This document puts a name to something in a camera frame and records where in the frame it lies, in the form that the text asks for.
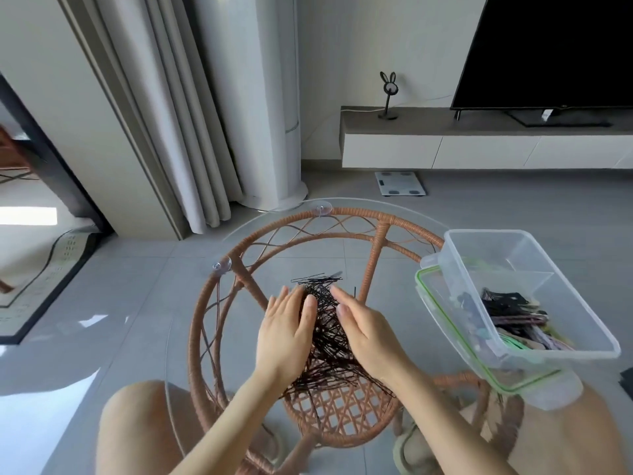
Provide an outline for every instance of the wicker table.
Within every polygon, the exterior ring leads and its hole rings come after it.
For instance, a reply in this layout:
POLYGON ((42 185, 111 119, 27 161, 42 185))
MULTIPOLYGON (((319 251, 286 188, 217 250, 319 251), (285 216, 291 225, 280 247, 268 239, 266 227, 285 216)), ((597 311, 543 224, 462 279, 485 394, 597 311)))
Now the wicker table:
MULTIPOLYGON (((447 227, 441 223, 414 211, 349 198, 306 201, 296 209, 258 216, 231 233, 214 254, 209 254, 214 263, 210 262, 209 278, 191 319, 186 348, 182 329, 177 337, 170 334, 167 381, 176 372, 182 375, 186 349, 189 389, 199 421, 208 430, 226 407, 227 393, 235 391, 254 367, 256 334, 269 295, 279 291, 282 284, 289 285, 294 278, 342 272, 341 286, 356 291, 359 300, 367 301, 378 261, 387 258, 410 282, 406 287, 383 289, 383 296, 370 305, 382 310, 389 319, 394 316, 389 313, 390 306, 397 306, 401 300, 388 299, 402 298, 406 293, 409 300, 406 309, 411 313, 403 316, 411 317, 410 332, 415 335, 419 330, 422 340, 424 332, 428 338, 427 330, 432 326, 432 337, 446 351, 441 358, 453 360, 455 369, 449 373, 467 368, 459 356, 455 357, 439 329, 432 322, 427 325, 429 316, 424 320, 426 324, 416 326, 414 322, 414 313, 423 316, 419 314, 425 309, 419 300, 415 301, 413 276, 420 256, 442 246, 443 240, 437 234, 445 230, 447 227)), ((437 356, 433 352, 439 349, 432 345, 428 349, 426 359, 431 360, 430 357, 437 356)), ((414 357, 416 363, 425 363, 424 360, 419 362, 414 357)), ((442 386, 474 385, 481 389, 480 398, 487 399, 487 388, 476 377, 463 373, 443 375, 441 369, 422 368, 435 372, 436 383, 442 386)), ((364 379, 354 386, 313 393, 310 398, 288 397, 282 403, 286 420, 289 417, 302 434, 287 463, 275 470, 264 456, 249 450, 244 468, 268 474, 293 473, 315 445, 357 447, 375 438, 392 421, 394 431, 401 431, 398 400, 364 379)), ((273 407, 271 416, 276 420, 284 417, 280 404, 273 407)), ((177 430, 175 433, 178 438, 180 434, 177 430)))

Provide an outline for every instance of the television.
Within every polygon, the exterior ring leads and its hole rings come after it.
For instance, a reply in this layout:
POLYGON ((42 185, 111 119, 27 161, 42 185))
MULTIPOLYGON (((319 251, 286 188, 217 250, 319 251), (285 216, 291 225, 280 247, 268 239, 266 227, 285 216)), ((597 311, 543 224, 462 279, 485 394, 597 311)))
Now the television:
POLYGON ((451 108, 633 107, 633 0, 486 0, 451 108))

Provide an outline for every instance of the gray tile floor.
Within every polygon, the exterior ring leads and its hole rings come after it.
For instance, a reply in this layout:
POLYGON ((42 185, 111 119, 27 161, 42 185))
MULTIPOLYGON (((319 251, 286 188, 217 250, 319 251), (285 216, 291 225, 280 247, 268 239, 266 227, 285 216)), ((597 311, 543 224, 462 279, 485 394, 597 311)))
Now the gray tile floor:
MULTIPOLYGON (((421 179, 429 196, 383 199, 370 172, 304 174, 311 198, 389 201, 450 228, 515 228, 533 233, 621 343, 619 360, 578 371, 610 404, 626 451, 633 453, 633 402, 617 385, 618 373, 633 366, 633 322, 629 317, 633 291, 628 287, 628 280, 633 279, 633 175, 429 172, 421 179)), ((7 407, 18 407, 27 421, 0 434, 3 473, 93 473, 101 408, 125 384, 165 377, 168 335, 167 374, 174 383, 187 385, 182 370, 187 322, 221 248, 219 240, 256 215, 236 206, 230 222, 208 236, 182 242, 113 237, 72 280, 22 345, 0 346, 0 421, 7 407), (54 415, 42 420, 42 407, 54 415), (5 443, 10 439, 12 444, 5 443), (13 453, 3 446, 20 451, 13 453)), ((344 287, 352 289, 360 284, 367 248, 362 242, 339 241, 326 250, 295 250, 273 258, 257 271, 256 279, 268 294, 293 277, 341 271, 344 287), (292 263, 291 258, 302 261, 292 263)), ((411 289, 414 270, 415 263, 406 258, 381 258, 368 303, 386 314, 421 367, 433 373, 461 369, 463 361, 425 317, 411 289), (412 324, 419 328, 412 331, 412 324)), ((253 367, 252 354, 239 347, 254 346, 258 325, 249 315, 253 302, 248 296, 238 296, 235 303, 239 310, 232 313, 238 315, 227 322, 224 336, 239 343, 226 343, 222 348, 223 363, 229 360, 223 373, 230 390, 253 367)), ((296 430, 288 425, 280 405, 273 407, 269 420, 291 446, 296 430)), ((387 430, 362 447, 318 450, 310 472, 395 474, 392 443, 393 435, 387 430)))

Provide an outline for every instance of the white curtain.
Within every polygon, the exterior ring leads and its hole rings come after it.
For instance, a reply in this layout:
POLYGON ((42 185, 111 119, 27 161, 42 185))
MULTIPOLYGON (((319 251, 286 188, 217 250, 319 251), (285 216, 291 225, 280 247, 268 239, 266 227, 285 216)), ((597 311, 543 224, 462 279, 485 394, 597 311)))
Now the white curtain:
POLYGON ((230 218, 242 190, 182 0, 96 0, 191 230, 230 218))

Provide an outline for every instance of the round glass table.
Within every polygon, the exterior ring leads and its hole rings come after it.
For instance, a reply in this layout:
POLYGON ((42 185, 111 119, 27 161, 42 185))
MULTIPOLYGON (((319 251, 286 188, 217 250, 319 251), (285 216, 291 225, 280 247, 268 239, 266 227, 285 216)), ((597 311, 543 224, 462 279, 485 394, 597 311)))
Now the round glass table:
MULTIPOLYGON (((341 277, 339 286, 383 312, 407 354, 427 373, 467 369, 415 289, 420 257, 439 249, 446 230, 437 220, 410 209, 353 198, 306 200, 299 207, 253 218, 213 247, 208 272, 201 273, 201 283, 202 276, 207 280, 195 313, 172 320, 166 382, 189 387, 198 419, 208 429, 217 406, 228 403, 255 367, 262 303, 292 280, 319 274, 341 277)), ((321 445, 358 448, 321 448, 311 455, 311 465, 327 469, 340 464, 337 457, 365 457, 367 466, 378 469, 390 463, 382 472, 393 472, 394 431, 384 428, 399 409, 397 400, 390 401, 368 385, 352 391, 339 395, 353 396, 360 415, 352 407, 342 416, 337 410, 340 400, 328 400, 336 393, 322 395, 308 409, 302 406, 305 399, 280 399, 265 424, 283 445, 281 452, 288 454, 305 439, 302 433, 318 426, 329 434, 318 441, 321 445), (360 447, 364 443, 369 450, 360 447)), ((184 424, 166 392, 175 435, 185 452, 181 441, 187 435, 179 428, 184 424)), ((249 455, 257 459, 257 454, 249 455)))

